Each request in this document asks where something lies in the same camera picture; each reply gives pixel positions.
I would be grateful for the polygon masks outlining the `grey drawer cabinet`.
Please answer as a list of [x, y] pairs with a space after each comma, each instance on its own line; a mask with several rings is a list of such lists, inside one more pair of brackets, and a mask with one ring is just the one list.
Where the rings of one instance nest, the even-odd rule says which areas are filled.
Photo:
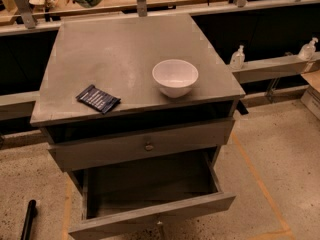
[[[199, 73], [191, 91], [164, 95], [156, 64], [180, 59]], [[89, 85], [121, 101], [102, 114], [77, 101]], [[49, 145], [153, 128], [233, 118], [244, 92], [188, 15], [63, 23], [35, 103], [31, 123]], [[64, 171], [83, 192], [85, 170]]]

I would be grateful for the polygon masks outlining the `dark blue snack packet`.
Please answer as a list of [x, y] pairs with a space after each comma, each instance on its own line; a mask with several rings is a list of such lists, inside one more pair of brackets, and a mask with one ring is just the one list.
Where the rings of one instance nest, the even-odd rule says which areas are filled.
[[116, 98], [98, 88], [94, 85], [89, 85], [80, 94], [76, 96], [78, 102], [102, 113], [106, 114], [111, 111], [121, 99]]

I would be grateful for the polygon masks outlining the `clear sanitizer bottle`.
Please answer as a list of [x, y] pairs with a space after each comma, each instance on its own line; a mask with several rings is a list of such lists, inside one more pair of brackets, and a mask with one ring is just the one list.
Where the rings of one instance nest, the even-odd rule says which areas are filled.
[[238, 50], [232, 54], [230, 67], [233, 69], [241, 69], [245, 60], [244, 46], [240, 45]]
[[298, 57], [301, 60], [309, 61], [313, 57], [316, 51], [317, 43], [318, 43], [318, 38], [313, 37], [309, 43], [302, 46], [301, 50], [299, 51]]

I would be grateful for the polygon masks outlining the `grey top drawer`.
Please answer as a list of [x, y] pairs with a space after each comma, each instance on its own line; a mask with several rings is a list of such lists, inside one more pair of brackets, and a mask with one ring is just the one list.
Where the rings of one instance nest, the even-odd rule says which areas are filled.
[[62, 171], [76, 171], [221, 146], [234, 122], [229, 117], [101, 136], [51, 145], [49, 152]]

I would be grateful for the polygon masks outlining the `black cylindrical bar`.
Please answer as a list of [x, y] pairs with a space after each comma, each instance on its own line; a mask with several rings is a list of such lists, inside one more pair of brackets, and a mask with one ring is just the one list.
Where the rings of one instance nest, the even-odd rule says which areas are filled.
[[32, 199], [28, 203], [20, 240], [29, 240], [30, 239], [33, 219], [36, 216], [37, 216], [36, 201], [34, 199]]

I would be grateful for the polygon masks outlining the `white bowl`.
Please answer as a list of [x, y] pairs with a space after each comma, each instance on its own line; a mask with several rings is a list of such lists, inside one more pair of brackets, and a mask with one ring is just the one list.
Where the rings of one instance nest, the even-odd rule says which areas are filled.
[[199, 73], [197, 68], [187, 61], [169, 59], [154, 66], [152, 77], [164, 95], [179, 98], [191, 91]]

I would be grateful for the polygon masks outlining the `grey open middle drawer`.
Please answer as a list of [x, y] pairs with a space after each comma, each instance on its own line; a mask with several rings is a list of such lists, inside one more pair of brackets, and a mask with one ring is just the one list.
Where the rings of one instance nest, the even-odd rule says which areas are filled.
[[75, 240], [104, 238], [229, 209], [213, 166], [217, 147], [114, 165], [83, 173], [83, 220]]

